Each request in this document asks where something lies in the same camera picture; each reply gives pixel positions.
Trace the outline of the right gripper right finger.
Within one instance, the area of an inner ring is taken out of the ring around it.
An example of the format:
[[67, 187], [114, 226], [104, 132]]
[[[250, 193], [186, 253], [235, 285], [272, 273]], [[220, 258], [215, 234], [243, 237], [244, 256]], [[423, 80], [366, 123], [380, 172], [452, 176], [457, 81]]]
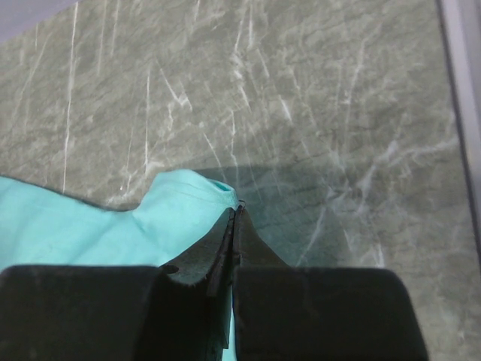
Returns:
[[233, 230], [239, 360], [427, 360], [410, 295], [384, 268], [292, 267], [246, 208]]

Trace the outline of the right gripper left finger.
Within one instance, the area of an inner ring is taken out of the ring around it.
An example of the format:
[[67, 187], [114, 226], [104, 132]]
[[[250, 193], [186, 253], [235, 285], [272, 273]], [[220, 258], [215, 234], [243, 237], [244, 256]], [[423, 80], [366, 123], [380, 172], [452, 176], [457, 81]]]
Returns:
[[220, 360], [234, 211], [159, 267], [16, 265], [1, 273], [3, 360]]

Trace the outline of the teal t-shirt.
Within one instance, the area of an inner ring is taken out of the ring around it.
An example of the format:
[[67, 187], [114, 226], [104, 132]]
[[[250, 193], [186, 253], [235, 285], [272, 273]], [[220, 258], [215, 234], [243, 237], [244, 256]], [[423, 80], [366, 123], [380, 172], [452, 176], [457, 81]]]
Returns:
[[16, 265], [159, 267], [204, 237], [237, 196], [191, 170], [158, 174], [139, 206], [97, 208], [1, 179], [1, 273]]

